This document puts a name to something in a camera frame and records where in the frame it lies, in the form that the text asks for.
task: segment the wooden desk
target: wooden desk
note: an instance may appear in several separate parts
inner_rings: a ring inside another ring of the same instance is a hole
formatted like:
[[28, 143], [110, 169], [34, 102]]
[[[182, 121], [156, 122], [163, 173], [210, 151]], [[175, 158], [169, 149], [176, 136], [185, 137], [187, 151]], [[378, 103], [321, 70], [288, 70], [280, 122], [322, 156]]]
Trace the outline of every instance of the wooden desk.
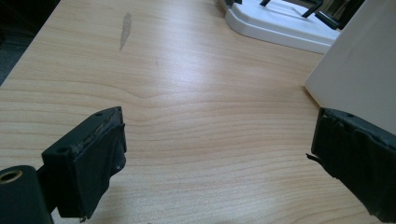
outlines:
[[38, 168], [121, 105], [127, 166], [89, 223], [377, 222], [305, 158], [318, 106], [304, 80], [321, 55], [241, 36], [223, 16], [213, 0], [62, 1], [0, 88], [0, 168]]

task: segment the gray carpet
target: gray carpet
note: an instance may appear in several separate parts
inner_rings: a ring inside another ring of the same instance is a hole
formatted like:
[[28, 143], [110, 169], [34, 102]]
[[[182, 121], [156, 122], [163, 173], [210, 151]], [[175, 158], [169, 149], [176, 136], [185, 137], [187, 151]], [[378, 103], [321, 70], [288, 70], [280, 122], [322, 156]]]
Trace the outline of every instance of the gray carpet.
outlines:
[[0, 41], [0, 85], [32, 42], [31, 35], [3, 35]]

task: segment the scratch mark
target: scratch mark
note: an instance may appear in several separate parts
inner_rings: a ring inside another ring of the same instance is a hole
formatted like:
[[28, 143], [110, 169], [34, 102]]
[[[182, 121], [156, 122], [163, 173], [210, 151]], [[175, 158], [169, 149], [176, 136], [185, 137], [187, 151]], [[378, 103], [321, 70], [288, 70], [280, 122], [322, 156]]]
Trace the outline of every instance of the scratch mark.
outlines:
[[124, 16], [124, 20], [122, 23], [122, 33], [121, 33], [121, 43], [120, 43], [120, 50], [122, 50], [123, 46], [128, 39], [129, 34], [131, 33], [131, 13], [127, 12]]

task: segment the wood grain surface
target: wood grain surface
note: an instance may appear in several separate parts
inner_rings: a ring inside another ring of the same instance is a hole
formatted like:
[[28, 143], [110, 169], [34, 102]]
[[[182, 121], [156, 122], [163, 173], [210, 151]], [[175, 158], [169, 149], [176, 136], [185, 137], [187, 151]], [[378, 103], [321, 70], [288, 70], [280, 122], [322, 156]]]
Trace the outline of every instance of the wood grain surface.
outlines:
[[376, 223], [305, 158], [318, 106], [304, 81], [322, 55], [223, 17], [214, 0], [63, 0], [0, 88], [0, 168], [40, 167], [121, 105], [127, 165], [88, 223]]

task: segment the white cardboard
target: white cardboard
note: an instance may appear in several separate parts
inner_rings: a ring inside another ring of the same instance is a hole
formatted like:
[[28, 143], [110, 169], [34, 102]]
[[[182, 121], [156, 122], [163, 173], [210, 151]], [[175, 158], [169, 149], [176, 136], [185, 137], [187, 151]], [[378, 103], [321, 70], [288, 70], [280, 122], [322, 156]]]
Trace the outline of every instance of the white cardboard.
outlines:
[[396, 1], [366, 0], [305, 86], [320, 106], [396, 134]]

